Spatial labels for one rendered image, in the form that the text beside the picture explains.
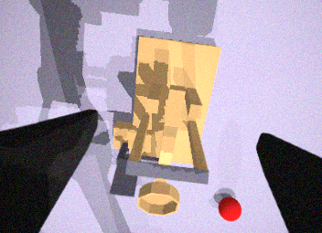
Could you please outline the red ball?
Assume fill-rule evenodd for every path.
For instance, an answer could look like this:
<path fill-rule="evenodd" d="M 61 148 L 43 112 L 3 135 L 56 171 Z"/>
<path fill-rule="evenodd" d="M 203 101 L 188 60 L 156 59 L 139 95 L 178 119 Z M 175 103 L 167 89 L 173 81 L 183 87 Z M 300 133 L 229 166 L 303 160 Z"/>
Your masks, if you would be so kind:
<path fill-rule="evenodd" d="M 232 197 L 224 197 L 219 203 L 220 216 L 227 221 L 238 219 L 242 212 L 241 204 Z"/>

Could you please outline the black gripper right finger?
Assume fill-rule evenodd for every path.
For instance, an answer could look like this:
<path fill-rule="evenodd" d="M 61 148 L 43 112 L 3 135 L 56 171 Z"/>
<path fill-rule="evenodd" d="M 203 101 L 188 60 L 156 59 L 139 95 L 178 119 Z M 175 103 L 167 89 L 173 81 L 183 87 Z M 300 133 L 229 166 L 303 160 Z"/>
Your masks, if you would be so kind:
<path fill-rule="evenodd" d="M 288 232 L 322 233 L 322 158 L 271 133 L 256 152 Z"/>

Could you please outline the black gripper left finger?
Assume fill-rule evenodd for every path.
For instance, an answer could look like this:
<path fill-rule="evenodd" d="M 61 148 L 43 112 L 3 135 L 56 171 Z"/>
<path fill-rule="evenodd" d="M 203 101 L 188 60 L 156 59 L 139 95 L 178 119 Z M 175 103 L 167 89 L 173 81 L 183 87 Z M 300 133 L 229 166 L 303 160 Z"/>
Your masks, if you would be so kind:
<path fill-rule="evenodd" d="M 88 151 L 97 110 L 0 131 L 0 233 L 39 233 Z"/>

